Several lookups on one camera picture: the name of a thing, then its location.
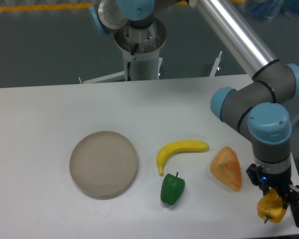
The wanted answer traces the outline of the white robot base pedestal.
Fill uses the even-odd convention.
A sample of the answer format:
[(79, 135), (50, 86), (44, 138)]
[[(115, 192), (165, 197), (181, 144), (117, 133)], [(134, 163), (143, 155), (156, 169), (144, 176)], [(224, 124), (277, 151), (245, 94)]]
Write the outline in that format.
[(144, 28), (128, 25), (114, 33), (122, 51), (126, 81), (159, 79), (160, 50), (166, 41), (166, 28), (157, 18)]

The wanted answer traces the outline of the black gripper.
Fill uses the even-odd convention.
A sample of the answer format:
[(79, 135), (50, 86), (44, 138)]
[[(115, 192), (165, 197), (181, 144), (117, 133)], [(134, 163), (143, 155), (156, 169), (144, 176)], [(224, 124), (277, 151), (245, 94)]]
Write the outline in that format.
[(284, 208), (296, 206), (299, 202), (299, 185), (293, 185), (291, 181), (291, 166), (282, 173), (266, 173), (262, 166), (252, 163), (247, 168), (246, 173), (254, 186), (257, 186), (263, 193), (263, 196), (269, 192), (269, 189), (275, 189), (280, 197), (284, 197)]

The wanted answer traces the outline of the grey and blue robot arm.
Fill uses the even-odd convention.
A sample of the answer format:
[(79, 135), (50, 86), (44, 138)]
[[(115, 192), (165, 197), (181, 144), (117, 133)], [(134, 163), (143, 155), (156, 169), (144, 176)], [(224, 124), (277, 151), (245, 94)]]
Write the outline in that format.
[[(159, 78), (158, 53), (166, 40), (154, 14), (172, 0), (102, 0), (89, 8), (100, 34), (113, 34), (122, 50), (126, 81)], [(299, 66), (283, 64), (226, 0), (191, 0), (229, 49), (252, 83), (240, 90), (224, 87), (210, 102), (222, 122), (251, 142), (255, 162), (247, 169), (264, 194), (275, 189), (283, 205), (299, 202), (291, 181), (292, 124), (283, 102), (299, 94)]]

